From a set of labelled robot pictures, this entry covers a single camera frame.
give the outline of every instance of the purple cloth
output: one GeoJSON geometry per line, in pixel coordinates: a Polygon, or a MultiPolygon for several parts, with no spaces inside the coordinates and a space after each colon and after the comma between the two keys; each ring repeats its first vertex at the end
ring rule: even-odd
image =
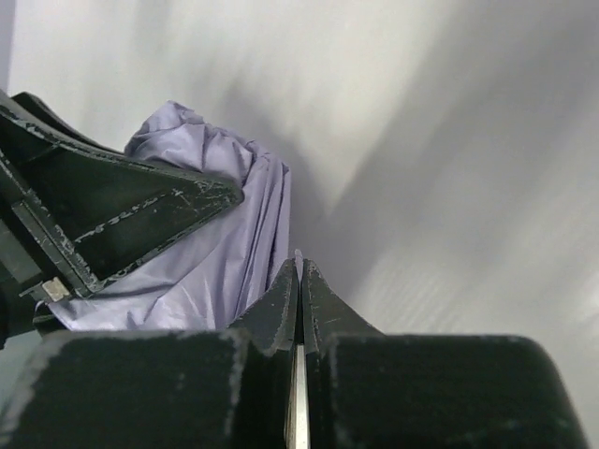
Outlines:
{"type": "Polygon", "coordinates": [[[235,180],[245,199],[95,297],[51,304],[52,312],[72,330],[226,327],[288,257],[288,167],[174,102],[142,125],[125,154],[220,174],[235,180]]]}

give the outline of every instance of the black plastic part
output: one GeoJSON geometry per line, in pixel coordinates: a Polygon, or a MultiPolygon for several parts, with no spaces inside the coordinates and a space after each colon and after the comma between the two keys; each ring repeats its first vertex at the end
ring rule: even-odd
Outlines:
{"type": "Polygon", "coordinates": [[[0,447],[277,447],[258,426],[262,363],[242,330],[57,332],[3,410],[0,447]]]}
{"type": "Polygon", "coordinates": [[[285,447],[302,342],[313,449],[588,447],[536,343],[385,336],[309,260],[300,288],[287,261],[220,334],[54,333],[0,416],[0,447],[285,447]]]}
{"type": "Polygon", "coordinates": [[[52,313],[46,303],[39,303],[36,306],[32,326],[41,337],[45,337],[58,330],[67,330],[66,326],[56,318],[56,315],[52,313]]]}
{"type": "Polygon", "coordinates": [[[0,265],[11,292],[16,282],[34,300],[89,297],[242,201],[233,181],[133,160],[33,95],[16,100],[25,109],[0,91],[0,265]],[[58,296],[44,286],[53,280],[58,296]]]}
{"type": "Polygon", "coordinates": [[[20,94],[13,95],[12,100],[19,104],[31,115],[48,126],[51,126],[56,131],[63,133],[65,136],[69,136],[70,138],[74,138],[81,143],[86,143],[87,145],[97,147],[98,149],[102,149],[106,152],[116,152],[113,149],[100,145],[95,140],[91,140],[79,131],[73,129],[68,123],[56,115],[54,111],[52,111],[38,96],[28,92],[21,92],[20,94]]]}
{"type": "Polygon", "coordinates": [[[365,337],[383,334],[335,295],[316,264],[307,259],[303,264],[301,303],[311,447],[332,447],[329,389],[321,367],[327,342],[339,332],[365,337]]]}
{"type": "Polygon", "coordinates": [[[587,447],[557,371],[517,337],[385,336],[304,261],[310,443],[587,447]]]}
{"type": "Polygon", "coordinates": [[[9,336],[34,330],[35,307],[34,301],[19,297],[19,285],[0,265],[0,349],[9,336]]]}
{"type": "Polygon", "coordinates": [[[283,263],[272,287],[229,328],[247,330],[265,362],[257,378],[265,393],[256,398],[261,423],[255,426],[269,436],[271,447],[285,447],[293,437],[290,404],[293,394],[294,341],[298,316],[298,277],[292,260],[283,263]]]}

